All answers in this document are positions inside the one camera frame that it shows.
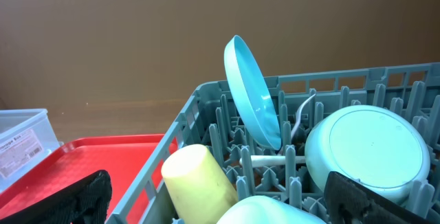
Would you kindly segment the light blue plate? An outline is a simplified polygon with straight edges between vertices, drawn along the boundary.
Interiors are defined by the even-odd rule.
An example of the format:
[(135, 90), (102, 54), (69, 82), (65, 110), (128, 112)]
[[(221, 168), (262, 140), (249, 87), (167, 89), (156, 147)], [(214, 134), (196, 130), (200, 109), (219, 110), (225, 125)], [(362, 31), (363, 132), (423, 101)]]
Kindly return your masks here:
[(243, 123), (263, 148), (281, 148), (281, 128), (261, 70), (245, 41), (232, 37), (224, 49), (225, 74)]

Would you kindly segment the white plastic fork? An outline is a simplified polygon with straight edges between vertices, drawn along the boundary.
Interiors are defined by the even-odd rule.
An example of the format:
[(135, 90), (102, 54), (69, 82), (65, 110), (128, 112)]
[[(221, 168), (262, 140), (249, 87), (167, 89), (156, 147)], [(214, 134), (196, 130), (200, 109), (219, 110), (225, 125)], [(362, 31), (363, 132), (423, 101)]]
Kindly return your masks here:
[(296, 114), (295, 114), (295, 124), (293, 126), (293, 128), (291, 129), (291, 138), (293, 139), (296, 135), (296, 131), (299, 129), (300, 126), (300, 121), (301, 121), (301, 116), (302, 116), (302, 112), (304, 107), (315, 98), (315, 94), (310, 95), (297, 109)]

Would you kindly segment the white plastic spoon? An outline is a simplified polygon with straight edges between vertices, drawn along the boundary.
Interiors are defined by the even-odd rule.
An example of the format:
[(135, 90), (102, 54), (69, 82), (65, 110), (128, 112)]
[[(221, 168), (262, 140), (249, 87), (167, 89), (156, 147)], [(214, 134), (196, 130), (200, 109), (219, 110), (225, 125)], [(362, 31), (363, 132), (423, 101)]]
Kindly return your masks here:
[[(286, 156), (282, 155), (251, 155), (251, 162), (253, 168), (263, 166), (285, 166)], [(305, 156), (295, 156), (295, 164), (305, 164)], [(243, 159), (239, 160), (240, 165), (243, 165)]]

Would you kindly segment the yellow plastic cup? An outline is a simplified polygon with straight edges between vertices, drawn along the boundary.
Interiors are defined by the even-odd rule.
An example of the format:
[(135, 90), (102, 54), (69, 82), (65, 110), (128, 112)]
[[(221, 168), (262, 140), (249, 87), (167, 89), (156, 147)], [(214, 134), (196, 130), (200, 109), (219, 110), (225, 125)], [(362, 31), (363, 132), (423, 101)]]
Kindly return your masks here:
[(206, 146), (180, 148), (162, 165), (162, 178), (179, 218), (217, 223), (238, 202), (237, 191)]

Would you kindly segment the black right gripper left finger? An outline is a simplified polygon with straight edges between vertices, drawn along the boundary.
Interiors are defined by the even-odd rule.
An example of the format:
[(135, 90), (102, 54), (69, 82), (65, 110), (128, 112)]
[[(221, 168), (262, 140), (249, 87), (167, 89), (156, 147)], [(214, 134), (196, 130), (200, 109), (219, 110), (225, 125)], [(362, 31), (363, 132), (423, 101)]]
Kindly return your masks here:
[(103, 224), (112, 198), (109, 173), (98, 170), (1, 219), (1, 224)]

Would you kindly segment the green bowl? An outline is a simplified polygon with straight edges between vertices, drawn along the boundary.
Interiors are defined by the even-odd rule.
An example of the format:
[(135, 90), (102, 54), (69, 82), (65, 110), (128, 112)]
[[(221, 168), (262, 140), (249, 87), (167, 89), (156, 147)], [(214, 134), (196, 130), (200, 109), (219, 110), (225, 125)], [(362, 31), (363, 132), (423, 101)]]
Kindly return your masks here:
[(305, 163), (321, 190), (336, 171), (398, 204), (430, 170), (427, 145), (415, 127), (371, 105), (344, 107), (314, 126), (305, 143)]

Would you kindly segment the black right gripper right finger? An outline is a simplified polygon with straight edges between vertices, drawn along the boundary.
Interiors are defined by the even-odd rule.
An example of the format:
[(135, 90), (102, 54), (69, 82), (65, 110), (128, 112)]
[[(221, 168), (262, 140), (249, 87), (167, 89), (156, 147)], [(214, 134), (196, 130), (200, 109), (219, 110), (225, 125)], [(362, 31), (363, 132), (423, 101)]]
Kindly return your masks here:
[(327, 177), (324, 201), (333, 224), (430, 223), (336, 171)]

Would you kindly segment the light blue bowl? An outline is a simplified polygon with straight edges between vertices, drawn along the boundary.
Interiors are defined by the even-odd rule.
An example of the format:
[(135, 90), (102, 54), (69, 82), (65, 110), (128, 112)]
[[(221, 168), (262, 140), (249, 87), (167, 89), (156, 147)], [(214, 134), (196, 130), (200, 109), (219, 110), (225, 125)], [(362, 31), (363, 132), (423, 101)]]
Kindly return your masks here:
[(251, 196), (234, 204), (217, 224), (325, 224), (306, 211), (267, 196)]

